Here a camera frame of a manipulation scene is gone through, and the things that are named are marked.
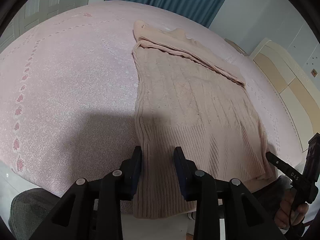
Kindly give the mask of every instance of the silver screw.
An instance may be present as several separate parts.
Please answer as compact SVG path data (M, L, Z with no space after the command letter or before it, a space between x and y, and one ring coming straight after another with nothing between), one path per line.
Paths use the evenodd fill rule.
M83 185L85 183L85 179L81 178L81 179L77 179L76 184L77 185Z
M115 176L115 177L121 176L121 175L122 175L122 171L121 171L121 170L115 170L115 171L112 173L112 175Z
M195 175L198 176L198 177L202 177L202 176L204 176L204 171L196 170L195 171Z
M239 179L232 179L232 180L231 180L231 183L232 183L233 185L239 186L239 185L241 184L241 181L240 181Z

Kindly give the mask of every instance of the hand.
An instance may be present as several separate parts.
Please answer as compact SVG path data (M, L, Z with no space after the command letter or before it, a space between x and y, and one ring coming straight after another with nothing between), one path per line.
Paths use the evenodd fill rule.
M275 215L275 223L279 228L285 228L289 224L289 212L294 199L294 194L290 189L287 189L284 193L284 198L280 203L280 208ZM298 206L297 210L291 212L291 218L294 217L296 212L299 212L297 218L291 223L293 226L297 225L302 221L306 213L308 212L309 205L307 203L303 203Z

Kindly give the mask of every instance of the beige headboard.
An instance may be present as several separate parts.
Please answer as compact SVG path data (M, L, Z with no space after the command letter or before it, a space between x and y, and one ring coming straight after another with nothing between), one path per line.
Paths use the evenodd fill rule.
M306 151L308 141L320 133L320 91L291 55L268 38L260 42L250 58L281 96Z

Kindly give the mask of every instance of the mattress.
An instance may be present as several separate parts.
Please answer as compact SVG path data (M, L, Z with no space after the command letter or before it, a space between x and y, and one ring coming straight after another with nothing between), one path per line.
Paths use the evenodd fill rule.
M184 29L188 38L238 66L269 149L292 166L301 161L292 119L252 60L187 18L115 0L50 18L0 54L0 158L16 174L62 196L78 178L102 178L131 156L138 145L136 20Z

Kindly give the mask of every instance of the pants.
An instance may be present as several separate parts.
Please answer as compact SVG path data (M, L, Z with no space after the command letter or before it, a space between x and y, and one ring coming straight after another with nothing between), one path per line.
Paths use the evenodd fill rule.
M290 188L290 182L288 177L280 176L253 193L272 218L280 207L284 191ZM30 189L17 195L12 200L9 218L9 226L15 238L28 240L59 199L42 188Z

